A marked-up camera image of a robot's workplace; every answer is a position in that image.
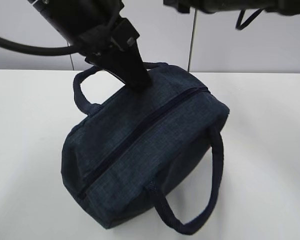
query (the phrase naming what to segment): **table surface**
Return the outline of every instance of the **table surface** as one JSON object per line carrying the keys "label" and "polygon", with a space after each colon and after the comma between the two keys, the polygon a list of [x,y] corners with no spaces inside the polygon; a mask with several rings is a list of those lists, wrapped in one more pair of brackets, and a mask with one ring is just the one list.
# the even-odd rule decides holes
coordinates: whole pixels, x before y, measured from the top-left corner
{"label": "table surface", "polygon": [[[61,150],[85,116],[76,71],[0,70],[0,240],[183,240],[152,209],[104,230],[64,188]],[[300,240],[300,74],[194,73],[230,108],[216,208],[191,239]],[[106,72],[82,84],[102,103],[122,83]],[[183,222],[206,206],[211,153],[167,199]]]}

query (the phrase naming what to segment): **bag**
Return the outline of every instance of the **bag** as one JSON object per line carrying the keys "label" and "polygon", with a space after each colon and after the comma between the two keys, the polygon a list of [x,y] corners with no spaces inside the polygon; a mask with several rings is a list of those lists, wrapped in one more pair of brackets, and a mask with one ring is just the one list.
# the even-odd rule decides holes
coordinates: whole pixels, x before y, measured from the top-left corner
{"label": "bag", "polygon": [[[224,166],[220,135],[229,109],[193,75],[167,63],[146,64],[153,86],[137,93],[124,86],[103,104],[91,104],[80,84],[100,69],[79,73],[74,100],[87,117],[62,149],[63,184],[105,229],[155,207],[163,222],[192,235],[208,220]],[[206,209],[182,224],[166,200],[212,147],[212,189]]]}

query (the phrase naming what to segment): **bag handle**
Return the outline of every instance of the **bag handle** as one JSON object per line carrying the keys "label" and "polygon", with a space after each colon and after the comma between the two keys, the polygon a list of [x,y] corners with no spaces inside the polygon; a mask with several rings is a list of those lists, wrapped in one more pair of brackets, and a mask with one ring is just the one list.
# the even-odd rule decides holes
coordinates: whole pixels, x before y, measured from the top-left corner
{"label": "bag handle", "polygon": [[[164,65],[166,66],[168,65],[167,63],[164,62],[157,62],[157,63],[144,62],[143,64],[146,69],[154,69]],[[74,102],[75,105],[78,107],[78,109],[86,115],[95,114],[97,111],[99,111],[102,108],[102,105],[97,103],[92,104],[86,99],[81,89],[81,83],[91,75],[94,75],[101,70],[103,69],[98,66],[93,66],[83,72],[78,73],[74,78],[73,81]]]}
{"label": "bag handle", "polygon": [[146,187],[146,191],[160,218],[167,226],[180,234],[195,234],[207,222],[217,203],[224,168],[224,145],[220,132],[216,127],[210,127],[208,134],[212,147],[212,188],[209,203],[200,215],[187,224],[181,223],[171,210],[158,183],[154,180]]}

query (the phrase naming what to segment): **white tiled wall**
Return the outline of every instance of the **white tiled wall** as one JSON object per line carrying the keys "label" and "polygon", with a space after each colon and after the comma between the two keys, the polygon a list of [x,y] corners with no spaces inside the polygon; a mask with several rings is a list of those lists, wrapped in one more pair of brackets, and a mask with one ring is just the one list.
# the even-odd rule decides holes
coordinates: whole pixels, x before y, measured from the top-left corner
{"label": "white tiled wall", "polygon": [[238,15],[198,13],[192,72],[300,73],[300,15],[262,13],[242,31]]}
{"label": "white tiled wall", "polygon": [[[141,37],[147,62],[168,62],[188,68],[194,10],[180,14],[162,0],[123,0],[121,11]],[[198,12],[192,45],[192,72],[300,73],[300,15],[262,13],[248,28],[235,30],[239,12]],[[0,36],[16,42],[64,47],[66,41],[27,0],[0,1]],[[42,57],[0,49],[0,69],[85,70],[79,54]]]}

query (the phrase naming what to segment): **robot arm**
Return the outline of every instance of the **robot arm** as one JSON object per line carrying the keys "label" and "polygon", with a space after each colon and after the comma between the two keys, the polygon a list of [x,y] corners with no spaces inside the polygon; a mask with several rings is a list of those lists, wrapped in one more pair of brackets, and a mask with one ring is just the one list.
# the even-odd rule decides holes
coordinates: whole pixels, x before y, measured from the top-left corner
{"label": "robot arm", "polygon": [[[11,51],[60,56],[80,53],[86,62],[116,76],[137,92],[151,85],[139,54],[140,36],[127,18],[120,16],[122,0],[28,0],[71,44],[45,48],[15,43],[0,37],[0,47]],[[164,0],[164,5],[189,13],[194,7],[204,13],[241,10],[236,28],[244,29],[263,10],[293,16],[300,14],[300,0]],[[246,9],[259,9],[241,24]]]}

